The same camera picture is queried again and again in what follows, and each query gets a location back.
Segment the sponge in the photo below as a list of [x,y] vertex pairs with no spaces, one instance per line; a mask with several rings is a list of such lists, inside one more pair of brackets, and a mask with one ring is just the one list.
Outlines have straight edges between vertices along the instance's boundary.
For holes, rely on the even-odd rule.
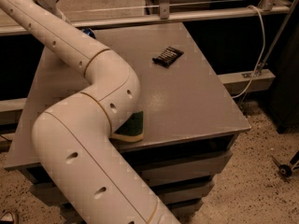
[[110,136],[110,138],[129,143],[142,140],[143,111],[134,113],[116,132]]

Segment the blue object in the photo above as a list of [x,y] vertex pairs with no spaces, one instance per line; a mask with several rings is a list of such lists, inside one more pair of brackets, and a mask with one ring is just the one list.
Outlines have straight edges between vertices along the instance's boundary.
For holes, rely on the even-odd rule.
[[93,39],[96,39],[95,34],[94,34],[94,32],[93,32],[93,30],[92,30],[91,28],[83,28],[81,31],[82,31],[84,34],[86,34],[86,35],[92,37]]

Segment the white cable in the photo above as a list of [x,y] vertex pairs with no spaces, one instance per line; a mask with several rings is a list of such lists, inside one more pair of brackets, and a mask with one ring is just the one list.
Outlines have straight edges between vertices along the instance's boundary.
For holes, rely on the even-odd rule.
[[[259,59],[258,59],[257,63],[255,64],[254,70],[252,72],[252,74],[255,74],[256,69],[258,68],[259,63],[260,63],[261,58],[262,58],[262,55],[263,55],[263,51],[264,51],[264,47],[265,47],[265,34],[264,34],[263,18],[262,18],[260,10],[257,7],[252,6],[252,5],[248,6],[248,8],[252,8],[253,10],[255,10],[258,13],[259,18],[260,18],[260,22],[261,22],[261,26],[262,26],[262,33],[263,33],[263,47],[262,47]],[[254,79],[254,76],[252,74],[251,74],[251,79],[250,79],[248,85],[245,87],[245,89],[242,92],[240,92],[238,95],[232,96],[233,99],[237,98],[237,97],[240,97],[242,94],[244,94],[249,89],[249,86],[250,86],[252,80]]]

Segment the gray tabletop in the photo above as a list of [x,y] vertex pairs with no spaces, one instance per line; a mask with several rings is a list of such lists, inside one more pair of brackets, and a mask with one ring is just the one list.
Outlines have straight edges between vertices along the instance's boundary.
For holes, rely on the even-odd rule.
[[[166,146],[248,131],[250,126],[182,23],[96,31],[136,71],[144,111],[144,138],[117,144],[121,152]],[[169,68],[152,62],[171,46],[184,54]],[[45,108],[88,86],[86,80],[45,49],[21,122],[7,155],[6,168],[38,163],[31,127]]]

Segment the robot arm cover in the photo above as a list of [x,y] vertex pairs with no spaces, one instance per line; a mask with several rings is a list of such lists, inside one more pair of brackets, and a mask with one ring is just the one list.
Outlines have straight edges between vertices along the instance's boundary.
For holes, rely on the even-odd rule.
[[32,0],[0,0],[0,7],[91,84],[47,109],[32,133],[41,164],[68,201],[87,223],[178,223],[108,140],[140,93],[131,66]]

